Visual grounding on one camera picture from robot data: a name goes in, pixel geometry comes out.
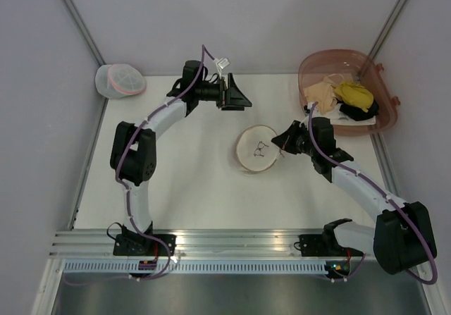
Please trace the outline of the beige round mesh laundry bag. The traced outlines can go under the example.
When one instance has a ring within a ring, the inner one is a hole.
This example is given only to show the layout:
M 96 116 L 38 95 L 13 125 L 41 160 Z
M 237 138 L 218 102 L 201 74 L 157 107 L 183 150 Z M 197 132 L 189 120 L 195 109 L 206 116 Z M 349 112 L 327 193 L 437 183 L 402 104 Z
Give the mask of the beige round mesh laundry bag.
M 276 131 L 267 125 L 252 125 L 236 139 L 233 152 L 240 168 L 251 174 L 262 173 L 275 165 L 280 158 L 279 148 L 272 143 Z

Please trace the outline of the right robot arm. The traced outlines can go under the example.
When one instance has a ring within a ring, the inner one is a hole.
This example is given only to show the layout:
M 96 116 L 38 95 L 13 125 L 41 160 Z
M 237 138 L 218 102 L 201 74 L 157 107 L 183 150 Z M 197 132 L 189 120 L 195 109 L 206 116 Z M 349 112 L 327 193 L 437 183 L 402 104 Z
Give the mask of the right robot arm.
M 428 262 L 432 276 L 427 283 L 437 280 L 437 248 L 426 206 L 406 202 L 376 184 L 352 156 L 337 146 L 327 118 L 311 118 L 307 123 L 293 121 L 271 141 L 289 154 L 309 156 L 314 170 L 346 192 L 374 222 L 369 227 L 342 218 L 326 224 L 321 234 L 326 253 L 337 255 L 353 249 L 370 254 L 390 275 Z

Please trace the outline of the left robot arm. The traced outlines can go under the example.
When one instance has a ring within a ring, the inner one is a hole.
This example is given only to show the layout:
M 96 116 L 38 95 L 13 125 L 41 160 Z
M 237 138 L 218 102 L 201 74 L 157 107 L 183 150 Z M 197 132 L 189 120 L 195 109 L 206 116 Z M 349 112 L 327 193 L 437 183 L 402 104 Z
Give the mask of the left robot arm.
M 119 123 L 113 140 L 110 167 L 125 196 L 125 227 L 134 234 L 129 247 L 137 255 L 148 255 L 154 247 L 153 220 L 148 187 L 156 165 L 156 143 L 174 124 L 188 117 L 199 102 L 215 103 L 222 111 L 243 111 L 252 102 L 239 90 L 232 73 L 215 82 L 204 79 L 201 61 L 187 61 L 165 101 L 141 123 Z

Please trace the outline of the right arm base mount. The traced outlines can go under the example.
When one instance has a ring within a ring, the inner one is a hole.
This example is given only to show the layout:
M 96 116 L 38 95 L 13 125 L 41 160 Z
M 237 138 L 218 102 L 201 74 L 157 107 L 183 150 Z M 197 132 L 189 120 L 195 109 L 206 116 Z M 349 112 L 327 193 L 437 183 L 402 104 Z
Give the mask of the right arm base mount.
M 334 230 L 351 219 L 342 218 L 327 223 L 321 234 L 302 234 L 293 247 L 299 251 L 302 257 L 347 257 L 348 250 L 338 244 Z

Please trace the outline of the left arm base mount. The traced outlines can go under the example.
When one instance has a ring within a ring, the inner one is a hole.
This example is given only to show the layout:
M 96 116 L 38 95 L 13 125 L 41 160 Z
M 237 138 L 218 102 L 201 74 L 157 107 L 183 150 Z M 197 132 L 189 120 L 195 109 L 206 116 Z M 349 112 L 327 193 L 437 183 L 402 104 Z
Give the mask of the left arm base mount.
M 119 226 L 120 232 L 112 235 L 111 226 Z M 147 235 L 155 237 L 158 240 L 151 240 L 142 237 L 138 233 L 129 230 L 124 225 L 115 222 L 106 229 L 106 236 L 114 241 L 113 255 L 117 257 L 167 257 L 174 254 L 176 247 L 176 235 L 174 234 L 153 234 L 152 228 Z

